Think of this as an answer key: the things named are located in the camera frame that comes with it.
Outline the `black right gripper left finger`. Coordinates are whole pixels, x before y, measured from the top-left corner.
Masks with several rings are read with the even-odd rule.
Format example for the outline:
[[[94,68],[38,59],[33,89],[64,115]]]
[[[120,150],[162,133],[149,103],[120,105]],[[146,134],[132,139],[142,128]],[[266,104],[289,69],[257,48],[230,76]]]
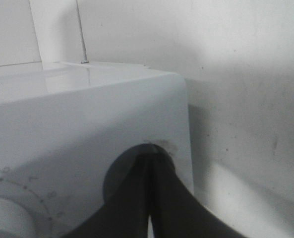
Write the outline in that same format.
[[[150,202],[150,159],[136,157],[111,198],[65,238],[146,238]]]

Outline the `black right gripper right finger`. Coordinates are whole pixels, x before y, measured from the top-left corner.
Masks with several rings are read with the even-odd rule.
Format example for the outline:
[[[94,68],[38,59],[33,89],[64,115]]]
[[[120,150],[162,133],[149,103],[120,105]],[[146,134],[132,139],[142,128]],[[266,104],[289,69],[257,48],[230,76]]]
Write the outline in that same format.
[[[151,160],[151,222],[156,238],[241,238],[183,185],[170,155],[155,146]]]

